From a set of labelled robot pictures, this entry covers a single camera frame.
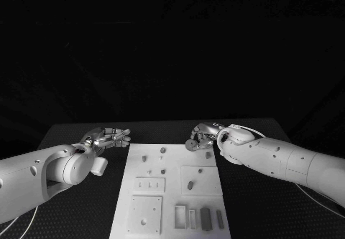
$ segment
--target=wire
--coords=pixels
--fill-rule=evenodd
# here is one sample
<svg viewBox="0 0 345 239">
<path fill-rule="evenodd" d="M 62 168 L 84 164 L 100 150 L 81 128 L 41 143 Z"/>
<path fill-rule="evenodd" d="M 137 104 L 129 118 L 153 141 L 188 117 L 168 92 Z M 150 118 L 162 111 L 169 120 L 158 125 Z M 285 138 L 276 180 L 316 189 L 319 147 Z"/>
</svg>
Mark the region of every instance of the wire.
<svg viewBox="0 0 345 239">
<path fill-rule="evenodd" d="M 331 208 L 328 208 L 324 204 L 321 204 L 314 197 L 308 194 L 308 192 L 302 189 L 301 185 L 296 183 L 296 186 L 301 188 L 301 190 L 303 191 L 303 193 L 312 198 L 312 200 L 322 206 L 325 207 L 332 213 L 335 213 L 340 217 L 345 218 L 344 215 L 341 215 L 337 211 L 334 211 Z"/>
<path fill-rule="evenodd" d="M 34 213 L 34 217 L 32 217 L 32 220 L 31 220 L 31 224 L 32 224 L 34 218 L 35 218 L 35 216 L 36 216 L 36 211 L 38 211 L 38 207 L 36 207 L 36 210 L 35 210 L 35 213 Z M 15 221 L 18 220 L 18 218 L 13 220 L 13 222 L 12 222 L 10 225 L 6 227 L 6 229 L 2 231 L 0 236 L 5 234 L 5 232 L 8 231 L 9 227 L 12 226 L 12 224 L 15 223 Z M 28 230 L 29 230 L 29 228 L 31 228 L 31 224 L 29 224 L 29 226 L 28 226 L 28 228 L 26 228 L 26 230 L 25 230 L 25 232 L 23 232 L 23 235 L 22 235 L 22 237 L 21 237 L 19 239 L 23 238 L 23 236 L 25 236 L 25 234 L 26 234 L 26 232 L 28 232 Z"/>
<path fill-rule="evenodd" d="M 241 127 L 241 128 L 246 128 L 247 130 L 250 130 L 250 131 L 253 131 L 253 132 L 256 132 L 260 136 L 263 136 L 265 138 L 266 138 L 266 136 L 259 132 L 259 131 L 256 131 L 256 130 L 253 130 L 252 128 L 247 128 L 247 127 L 244 127 L 244 126 L 240 126 L 240 125 L 236 125 L 236 124 L 233 124 L 234 126 L 239 126 L 239 127 Z M 322 203 L 319 203 L 318 201 L 316 201 L 316 199 L 308 194 L 308 192 L 302 189 L 302 187 L 301 187 L 301 185 L 298 184 L 298 183 L 295 183 L 296 184 L 296 186 L 299 187 L 299 189 L 302 190 L 302 192 L 312 198 L 312 200 L 324 207 L 324 208 L 327 208 L 332 213 L 335 213 L 340 217 L 342 217 L 342 218 L 345 218 L 345 216 L 344 215 L 341 215 L 337 211 L 334 211 L 329 207 L 327 207 Z M 325 195 L 322 195 L 327 199 L 329 199 L 334 203 L 337 203 L 337 201 L 334 201 L 331 198 L 328 198 Z"/>
</svg>

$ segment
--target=black table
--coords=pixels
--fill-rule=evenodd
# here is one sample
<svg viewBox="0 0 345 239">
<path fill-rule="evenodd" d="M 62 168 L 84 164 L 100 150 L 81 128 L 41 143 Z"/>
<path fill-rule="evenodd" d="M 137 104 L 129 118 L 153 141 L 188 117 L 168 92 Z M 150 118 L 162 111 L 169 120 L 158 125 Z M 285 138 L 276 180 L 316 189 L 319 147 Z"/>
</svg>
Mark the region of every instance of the black table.
<svg viewBox="0 0 345 239">
<path fill-rule="evenodd" d="M 275 119 L 178 120 L 114 123 L 57 124 L 38 149 L 78 143 L 97 127 L 132 129 L 132 143 L 185 144 L 194 127 L 204 121 L 250 127 L 267 137 L 289 141 Z M 223 197 L 233 239 L 345 238 L 345 219 L 321 207 L 296 185 L 275 179 L 241 165 L 231 164 L 217 146 Z M 84 182 L 60 193 L 38 207 L 23 239 L 109 239 L 122 187 L 129 148 L 110 148 L 103 176 L 88 174 Z M 319 194 L 312 196 L 334 210 L 335 204 Z M 35 209 L 22 215 L 3 237 L 19 239 Z M 10 222 L 0 225 L 0 232 Z"/>
</svg>

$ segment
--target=white robotic arm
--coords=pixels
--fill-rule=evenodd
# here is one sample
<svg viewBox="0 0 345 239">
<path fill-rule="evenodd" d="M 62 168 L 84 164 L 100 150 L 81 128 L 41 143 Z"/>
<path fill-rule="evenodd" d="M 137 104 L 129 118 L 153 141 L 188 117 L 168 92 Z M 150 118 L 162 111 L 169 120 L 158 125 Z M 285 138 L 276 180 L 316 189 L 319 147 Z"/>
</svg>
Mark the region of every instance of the white robotic arm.
<svg viewBox="0 0 345 239">
<path fill-rule="evenodd" d="M 345 159 L 267 137 L 256 139 L 237 125 L 226 127 L 208 122 L 195 127 L 185 145 L 195 151 L 211 147 L 214 140 L 231 163 L 309 187 L 345 207 Z"/>
<path fill-rule="evenodd" d="M 73 145 L 26 153 L 0 161 L 0 224 L 80 184 L 88 173 L 101 176 L 109 164 L 104 149 L 126 147 L 130 130 L 96 128 Z"/>
</svg>

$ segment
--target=robotic hand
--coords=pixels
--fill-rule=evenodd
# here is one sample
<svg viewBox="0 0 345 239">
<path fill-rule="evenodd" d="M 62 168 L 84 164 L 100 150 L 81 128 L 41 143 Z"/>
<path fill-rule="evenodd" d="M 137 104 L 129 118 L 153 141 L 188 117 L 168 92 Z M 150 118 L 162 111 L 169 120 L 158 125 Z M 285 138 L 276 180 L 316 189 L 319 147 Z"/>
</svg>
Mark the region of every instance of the robotic hand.
<svg viewBox="0 0 345 239">
<path fill-rule="evenodd" d="M 270 177 L 301 184 L 345 207 L 345 159 L 316 153 L 296 145 L 267 138 L 256 138 L 239 125 L 201 123 L 185 142 L 189 151 L 210 148 L 214 140 L 221 156 Z"/>
<path fill-rule="evenodd" d="M 129 134 L 129 129 L 96 128 L 80 143 L 0 161 L 0 224 L 80 184 L 90 172 L 103 175 L 109 161 L 99 156 L 107 148 L 130 144 Z"/>
</svg>

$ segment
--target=white cable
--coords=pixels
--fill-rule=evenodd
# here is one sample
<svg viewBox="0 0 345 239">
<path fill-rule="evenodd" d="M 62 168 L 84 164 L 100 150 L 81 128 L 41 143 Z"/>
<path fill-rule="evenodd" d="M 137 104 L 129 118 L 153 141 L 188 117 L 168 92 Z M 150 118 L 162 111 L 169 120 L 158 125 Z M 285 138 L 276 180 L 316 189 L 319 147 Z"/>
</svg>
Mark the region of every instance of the white cable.
<svg viewBox="0 0 345 239">
<path fill-rule="evenodd" d="M 308 194 L 308 192 L 302 189 L 301 185 L 296 183 L 298 187 L 301 188 L 301 190 L 303 191 L 303 193 L 314 199 L 314 197 Z M 328 208 L 324 204 L 321 204 L 315 199 L 314 201 L 322 206 L 325 207 L 332 213 L 335 213 L 338 216 L 341 216 L 342 218 L 345 218 L 344 215 L 341 215 L 337 211 L 334 211 L 331 208 Z"/>
<path fill-rule="evenodd" d="M 252 128 L 247 128 L 247 127 L 244 127 L 244 126 L 240 126 L 240 125 L 236 125 L 236 124 L 233 124 L 234 126 L 239 126 L 239 127 L 241 127 L 241 128 L 246 128 L 247 130 L 252 130 L 253 132 L 256 132 L 260 136 L 263 136 L 265 138 L 266 138 L 266 136 L 259 132 L 259 131 L 256 131 L 256 130 L 253 130 Z M 296 186 L 299 187 L 299 189 L 302 190 L 302 192 L 312 198 L 312 200 L 322 206 L 322 207 L 325 207 L 332 213 L 335 213 L 338 216 L 341 216 L 342 218 L 345 218 L 345 216 L 344 215 L 341 215 L 337 211 L 334 211 L 331 208 L 328 208 L 324 204 L 321 204 L 316 200 L 315 200 L 315 198 L 308 194 L 308 192 L 302 189 L 302 187 L 301 187 L 301 185 L 298 184 L 298 183 L 295 183 L 296 184 Z"/>
<path fill-rule="evenodd" d="M 35 218 L 35 215 L 36 215 L 36 211 L 38 211 L 38 207 L 36 207 L 36 210 L 35 210 L 35 213 L 34 213 L 34 217 L 32 217 L 32 220 L 31 220 L 31 224 L 32 224 L 32 221 L 34 221 L 34 218 Z M 16 220 L 18 220 L 18 218 L 13 220 L 13 222 L 12 222 L 10 225 L 6 227 L 6 229 L 2 231 L 0 236 L 5 234 L 5 232 L 8 231 L 9 227 L 12 226 L 12 224 L 15 223 Z M 23 232 L 23 235 L 22 235 L 22 237 L 21 237 L 19 239 L 23 238 L 23 236 L 25 236 L 25 234 L 26 234 L 26 232 L 28 232 L 28 230 L 29 230 L 29 228 L 31 228 L 31 224 L 29 224 L 29 226 L 28 226 L 28 228 L 26 228 L 26 230 L 25 230 L 25 232 Z"/>
</svg>

